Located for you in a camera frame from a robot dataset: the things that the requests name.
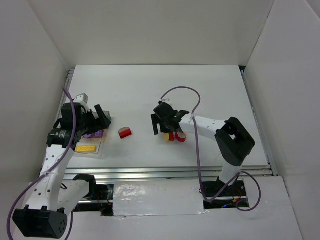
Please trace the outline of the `yellow lego brick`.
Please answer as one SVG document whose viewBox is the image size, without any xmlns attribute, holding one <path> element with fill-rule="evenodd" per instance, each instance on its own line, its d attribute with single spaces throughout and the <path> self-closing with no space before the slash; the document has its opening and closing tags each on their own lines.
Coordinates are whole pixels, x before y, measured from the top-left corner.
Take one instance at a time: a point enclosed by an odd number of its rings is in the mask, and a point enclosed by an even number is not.
<svg viewBox="0 0 320 240">
<path fill-rule="evenodd" d="M 164 134 L 164 140 L 165 140 L 165 142 L 169 142 L 169 140 L 170 140 L 170 135 L 169 135 L 169 133 L 165 133 L 165 134 Z"/>
</svg>

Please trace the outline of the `red lego brick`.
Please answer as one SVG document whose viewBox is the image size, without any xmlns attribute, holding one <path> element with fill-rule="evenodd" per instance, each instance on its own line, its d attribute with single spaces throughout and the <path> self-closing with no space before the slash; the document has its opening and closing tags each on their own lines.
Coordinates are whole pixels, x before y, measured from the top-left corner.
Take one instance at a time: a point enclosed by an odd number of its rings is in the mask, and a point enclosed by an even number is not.
<svg viewBox="0 0 320 240">
<path fill-rule="evenodd" d="M 173 142 L 175 140 L 175 133 L 174 132 L 169 132 L 168 135 L 169 135 L 169 141 Z"/>
</svg>

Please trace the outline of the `red flower print block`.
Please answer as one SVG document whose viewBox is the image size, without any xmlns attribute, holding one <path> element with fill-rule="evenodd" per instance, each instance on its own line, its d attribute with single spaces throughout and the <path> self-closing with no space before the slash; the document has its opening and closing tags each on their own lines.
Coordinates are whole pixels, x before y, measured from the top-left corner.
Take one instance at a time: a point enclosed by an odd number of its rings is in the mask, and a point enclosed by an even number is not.
<svg viewBox="0 0 320 240">
<path fill-rule="evenodd" d="M 179 132 L 179 131 L 177 131 L 177 132 L 175 133 L 175 139 L 176 139 L 178 142 L 183 143 L 183 142 L 186 141 L 187 135 L 186 135 L 184 132 Z"/>
</svg>

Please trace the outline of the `red brick with cupcake print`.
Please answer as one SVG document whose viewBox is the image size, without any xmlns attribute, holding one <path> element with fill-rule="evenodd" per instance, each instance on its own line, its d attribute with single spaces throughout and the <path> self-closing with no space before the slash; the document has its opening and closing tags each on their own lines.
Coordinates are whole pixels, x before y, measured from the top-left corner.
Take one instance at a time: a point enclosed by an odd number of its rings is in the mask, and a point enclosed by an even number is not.
<svg viewBox="0 0 320 240">
<path fill-rule="evenodd" d="M 132 135 L 132 131 L 129 127 L 123 127 L 118 131 L 119 137 L 124 139 L 130 135 Z"/>
</svg>

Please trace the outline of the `long yellow lego plate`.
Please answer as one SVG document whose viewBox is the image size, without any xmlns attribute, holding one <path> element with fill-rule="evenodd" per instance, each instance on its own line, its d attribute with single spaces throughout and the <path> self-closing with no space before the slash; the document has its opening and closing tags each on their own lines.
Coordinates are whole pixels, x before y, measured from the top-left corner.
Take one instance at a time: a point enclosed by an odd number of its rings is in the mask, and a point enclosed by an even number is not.
<svg viewBox="0 0 320 240">
<path fill-rule="evenodd" d="M 96 145 L 79 145 L 75 149 L 77 153 L 95 153 L 96 150 Z"/>
</svg>

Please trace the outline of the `purple lego brick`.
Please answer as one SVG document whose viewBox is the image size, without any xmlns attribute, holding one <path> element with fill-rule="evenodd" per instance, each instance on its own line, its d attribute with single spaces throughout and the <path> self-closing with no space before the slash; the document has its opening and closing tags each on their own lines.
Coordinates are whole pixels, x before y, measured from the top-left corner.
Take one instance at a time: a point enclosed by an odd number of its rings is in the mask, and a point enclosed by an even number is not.
<svg viewBox="0 0 320 240">
<path fill-rule="evenodd" d="M 97 131 L 97 132 L 95 132 L 95 133 L 92 133 L 91 134 L 91 138 L 102 138 L 104 136 L 104 130 L 99 130 L 99 131 Z"/>
</svg>

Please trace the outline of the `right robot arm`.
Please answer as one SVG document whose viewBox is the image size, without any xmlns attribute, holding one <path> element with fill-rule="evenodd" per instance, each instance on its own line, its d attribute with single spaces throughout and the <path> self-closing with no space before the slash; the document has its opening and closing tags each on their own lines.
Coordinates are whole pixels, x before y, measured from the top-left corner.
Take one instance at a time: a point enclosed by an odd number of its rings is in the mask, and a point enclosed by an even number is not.
<svg viewBox="0 0 320 240">
<path fill-rule="evenodd" d="M 218 177 L 221 183 L 232 186 L 240 173 L 245 158 L 256 145 L 255 140 L 236 117 L 216 120 L 196 116 L 186 110 L 174 110 L 168 103 L 159 102 L 151 115 L 153 132 L 193 133 L 216 141 L 225 160 Z"/>
</svg>

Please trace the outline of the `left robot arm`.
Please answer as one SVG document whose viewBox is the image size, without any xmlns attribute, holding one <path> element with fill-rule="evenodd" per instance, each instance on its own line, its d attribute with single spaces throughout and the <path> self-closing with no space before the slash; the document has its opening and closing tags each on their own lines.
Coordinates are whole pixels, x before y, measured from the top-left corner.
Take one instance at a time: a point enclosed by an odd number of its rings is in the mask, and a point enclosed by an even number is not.
<svg viewBox="0 0 320 240">
<path fill-rule="evenodd" d="M 98 195 L 93 175 L 77 174 L 72 180 L 63 181 L 82 136 L 106 130 L 112 123 L 109 111 L 102 110 L 99 104 L 94 108 L 80 102 L 61 107 L 61 118 L 47 136 L 40 181 L 33 186 L 25 206 L 13 212 L 13 222 L 24 237 L 60 239 L 78 202 Z"/>
</svg>

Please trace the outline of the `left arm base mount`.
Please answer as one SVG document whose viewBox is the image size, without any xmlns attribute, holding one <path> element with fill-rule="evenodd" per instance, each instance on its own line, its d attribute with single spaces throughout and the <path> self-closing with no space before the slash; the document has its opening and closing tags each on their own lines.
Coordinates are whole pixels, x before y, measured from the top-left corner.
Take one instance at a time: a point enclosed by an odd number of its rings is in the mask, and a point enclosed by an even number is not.
<svg viewBox="0 0 320 240">
<path fill-rule="evenodd" d="M 77 174 L 67 183 L 75 184 L 77 187 L 83 182 L 88 183 L 88 192 L 83 195 L 72 208 L 75 213 L 97 212 L 104 217 L 114 215 L 114 184 L 98 184 L 94 175 Z"/>
</svg>

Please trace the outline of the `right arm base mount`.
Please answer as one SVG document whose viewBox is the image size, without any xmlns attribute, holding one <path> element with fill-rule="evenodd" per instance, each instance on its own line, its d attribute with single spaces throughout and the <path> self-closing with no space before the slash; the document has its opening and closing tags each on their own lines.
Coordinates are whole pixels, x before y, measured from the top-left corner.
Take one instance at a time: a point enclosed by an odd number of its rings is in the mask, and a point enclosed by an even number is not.
<svg viewBox="0 0 320 240">
<path fill-rule="evenodd" d="M 224 186 L 220 181 L 204 181 L 204 193 L 208 199 L 213 198 Z M 211 209 L 233 209 L 237 203 L 239 208 L 249 209 L 249 201 L 243 180 L 236 180 L 231 186 L 226 187 L 223 192 L 212 202 L 203 200 L 203 208 Z"/>
</svg>

